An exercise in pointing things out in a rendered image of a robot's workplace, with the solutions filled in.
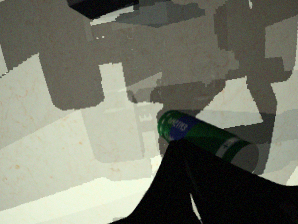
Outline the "green and blue battery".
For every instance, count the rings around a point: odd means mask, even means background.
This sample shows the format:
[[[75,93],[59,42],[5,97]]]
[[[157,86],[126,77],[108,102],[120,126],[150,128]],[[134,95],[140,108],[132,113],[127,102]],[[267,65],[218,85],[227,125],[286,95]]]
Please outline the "green and blue battery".
[[[241,137],[205,123],[188,113],[170,109],[158,120],[158,133],[168,143],[172,140],[189,140],[225,161],[253,173],[257,168],[259,151],[257,144],[250,144]]]

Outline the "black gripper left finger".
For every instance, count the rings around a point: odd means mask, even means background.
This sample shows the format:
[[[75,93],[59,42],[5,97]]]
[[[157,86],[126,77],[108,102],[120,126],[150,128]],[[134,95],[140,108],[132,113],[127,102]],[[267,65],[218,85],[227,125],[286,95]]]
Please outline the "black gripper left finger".
[[[202,224],[193,210],[184,151],[172,140],[152,185],[133,213],[110,224]]]

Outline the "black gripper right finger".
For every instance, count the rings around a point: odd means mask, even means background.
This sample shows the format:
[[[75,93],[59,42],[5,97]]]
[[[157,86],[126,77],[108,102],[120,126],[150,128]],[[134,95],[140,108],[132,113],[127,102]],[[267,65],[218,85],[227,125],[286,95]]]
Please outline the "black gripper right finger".
[[[178,140],[202,224],[298,224],[298,185],[281,185]]]

